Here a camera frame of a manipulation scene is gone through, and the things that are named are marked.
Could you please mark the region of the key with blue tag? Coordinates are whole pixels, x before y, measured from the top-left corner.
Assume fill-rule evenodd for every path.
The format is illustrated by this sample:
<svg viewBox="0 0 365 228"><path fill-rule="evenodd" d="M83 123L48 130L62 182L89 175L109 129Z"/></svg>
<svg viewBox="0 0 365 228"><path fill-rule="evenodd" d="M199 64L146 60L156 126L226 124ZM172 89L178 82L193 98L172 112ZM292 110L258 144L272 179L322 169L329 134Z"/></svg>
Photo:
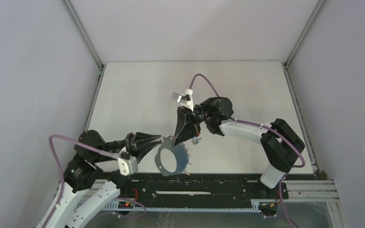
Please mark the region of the key with blue tag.
<svg viewBox="0 0 365 228"><path fill-rule="evenodd" d="M192 138L192 144L196 145L199 143L199 141L201 140L201 137L193 137Z"/></svg>

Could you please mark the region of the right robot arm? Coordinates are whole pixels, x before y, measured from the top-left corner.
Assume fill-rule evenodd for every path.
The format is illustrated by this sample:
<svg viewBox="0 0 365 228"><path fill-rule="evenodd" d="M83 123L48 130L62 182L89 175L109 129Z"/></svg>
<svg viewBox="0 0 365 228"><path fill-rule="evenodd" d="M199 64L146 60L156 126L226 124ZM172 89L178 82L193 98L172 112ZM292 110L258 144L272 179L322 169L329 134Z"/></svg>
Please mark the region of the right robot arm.
<svg viewBox="0 0 365 228"><path fill-rule="evenodd" d="M173 93L172 99L179 103L173 147L198 137L201 123L205 123L212 134L233 136L262 146L269 161L257 186L262 198L269 199L276 193L276 186L295 166L305 148L300 137L283 119L268 124L232 118L232 102L226 97L211 97L196 105L191 95Z"/></svg>

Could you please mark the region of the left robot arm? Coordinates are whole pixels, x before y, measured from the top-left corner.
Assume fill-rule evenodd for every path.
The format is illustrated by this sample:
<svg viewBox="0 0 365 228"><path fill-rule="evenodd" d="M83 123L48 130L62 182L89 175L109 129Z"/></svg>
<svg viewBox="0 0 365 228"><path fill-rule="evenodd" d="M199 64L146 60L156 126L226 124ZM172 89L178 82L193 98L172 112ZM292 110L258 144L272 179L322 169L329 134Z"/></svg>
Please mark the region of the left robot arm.
<svg viewBox="0 0 365 228"><path fill-rule="evenodd" d="M76 154L62 169L53 139L62 139L74 144ZM55 198L39 228L83 228L98 212L116 198L129 196L132 190L131 175L138 171L138 164L153 148L162 143L161 135L129 133L125 139L106 142L95 130L83 132L78 140L53 134L48 139L60 178ZM118 170L112 171L82 206L78 203L104 174L98 163L118 162Z"/></svg>

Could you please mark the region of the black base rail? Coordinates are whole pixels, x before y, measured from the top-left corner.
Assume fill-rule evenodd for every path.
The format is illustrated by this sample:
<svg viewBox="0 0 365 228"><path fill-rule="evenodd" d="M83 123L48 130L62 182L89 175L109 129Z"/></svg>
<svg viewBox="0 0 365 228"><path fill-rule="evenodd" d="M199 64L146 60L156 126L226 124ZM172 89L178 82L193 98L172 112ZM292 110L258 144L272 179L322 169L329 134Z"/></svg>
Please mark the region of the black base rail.
<svg viewBox="0 0 365 228"><path fill-rule="evenodd" d="M137 173L131 178L120 196L137 199L148 209L254 209L257 200L288 198L285 184L270 189L259 174Z"/></svg>

